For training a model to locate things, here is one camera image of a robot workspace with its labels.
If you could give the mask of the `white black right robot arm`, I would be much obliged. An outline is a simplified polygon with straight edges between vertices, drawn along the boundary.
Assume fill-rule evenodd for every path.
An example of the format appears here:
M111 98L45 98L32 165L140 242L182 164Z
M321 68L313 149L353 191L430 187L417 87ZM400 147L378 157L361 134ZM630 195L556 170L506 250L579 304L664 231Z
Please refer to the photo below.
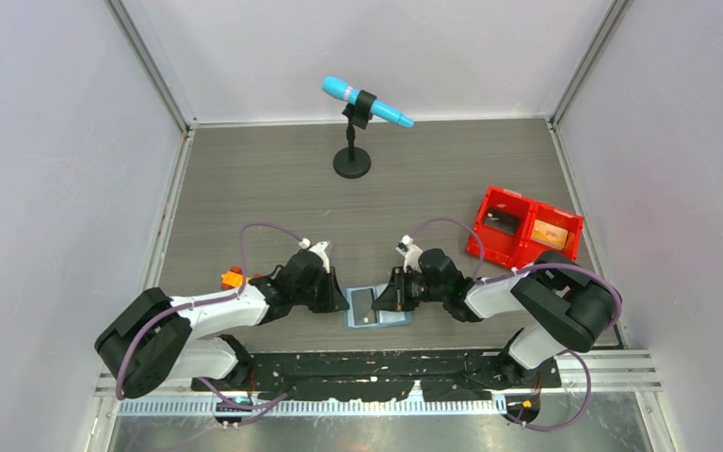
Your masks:
M439 302L461 322L518 311L532 316L533 325L515 333L497 356L465 371L473 383L493 389L524 386L539 367L564 351L590 351L622 308L613 285L550 250L528 266L489 279L464 275L443 250L421 251L393 269L372 306L411 312L423 302Z

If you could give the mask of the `black credit card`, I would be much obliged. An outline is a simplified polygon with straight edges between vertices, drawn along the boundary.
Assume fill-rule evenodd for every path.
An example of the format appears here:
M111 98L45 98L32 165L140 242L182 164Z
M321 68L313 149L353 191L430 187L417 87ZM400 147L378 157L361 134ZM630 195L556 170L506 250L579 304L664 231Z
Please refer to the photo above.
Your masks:
M375 291L372 288L354 290L350 293L351 325L361 328L378 323L378 312L373 308Z

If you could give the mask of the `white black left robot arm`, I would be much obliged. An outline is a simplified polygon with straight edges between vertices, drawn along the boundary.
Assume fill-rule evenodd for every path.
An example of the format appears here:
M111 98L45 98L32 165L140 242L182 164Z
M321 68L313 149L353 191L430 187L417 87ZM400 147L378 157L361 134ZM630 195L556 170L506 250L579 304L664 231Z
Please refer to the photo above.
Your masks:
M242 288L196 297L146 289L97 337L95 352L123 398L143 397L170 379L208 378L241 389L251 362L229 329L279 320L296 306L316 314L348 310L329 247L321 241L299 250Z

